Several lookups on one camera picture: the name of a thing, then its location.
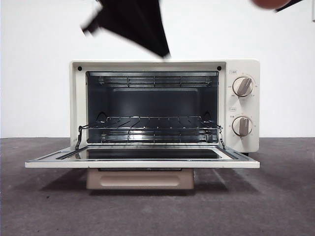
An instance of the white wall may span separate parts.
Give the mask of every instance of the white wall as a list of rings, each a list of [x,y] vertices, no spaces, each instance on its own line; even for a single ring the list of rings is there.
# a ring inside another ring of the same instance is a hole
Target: white wall
[[[94,0],[1,1],[1,137],[68,137],[72,59],[157,60],[108,31],[85,37]],[[311,0],[275,14],[249,0],[162,0],[173,60],[261,61],[261,137],[315,136]]]

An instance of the open oven door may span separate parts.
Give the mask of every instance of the open oven door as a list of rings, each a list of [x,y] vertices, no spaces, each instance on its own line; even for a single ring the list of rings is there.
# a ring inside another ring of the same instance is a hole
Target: open oven door
[[[259,162],[219,145],[68,147],[25,163],[26,168],[259,168]]]

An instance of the black fabric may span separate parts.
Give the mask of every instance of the black fabric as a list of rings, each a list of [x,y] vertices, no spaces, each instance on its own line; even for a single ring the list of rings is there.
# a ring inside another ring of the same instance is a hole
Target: black fabric
[[[288,8],[289,6],[292,6],[292,5],[294,5],[294,4],[298,3],[298,2],[301,2],[301,1],[303,1],[303,0],[291,0],[288,4],[286,4],[283,7],[277,9],[276,11],[277,12],[282,11],[282,10]]]
[[[82,29],[93,33],[103,27],[164,57],[169,49],[158,0],[100,0],[103,8]]]

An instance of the toaster oven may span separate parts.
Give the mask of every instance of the toaster oven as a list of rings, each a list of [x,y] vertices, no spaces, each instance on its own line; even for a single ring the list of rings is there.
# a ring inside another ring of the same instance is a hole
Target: toaster oven
[[[259,168],[259,62],[70,63],[70,147],[27,168],[87,168],[88,189],[191,189],[194,168]]]

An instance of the temperature knob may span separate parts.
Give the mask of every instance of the temperature knob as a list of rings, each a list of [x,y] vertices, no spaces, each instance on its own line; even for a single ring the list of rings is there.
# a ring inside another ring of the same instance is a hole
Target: temperature knob
[[[252,131],[252,122],[247,117],[237,117],[232,123],[232,128],[235,134],[244,137]]]
[[[237,78],[233,83],[233,91],[239,97],[246,97],[252,92],[252,79],[249,77]]]

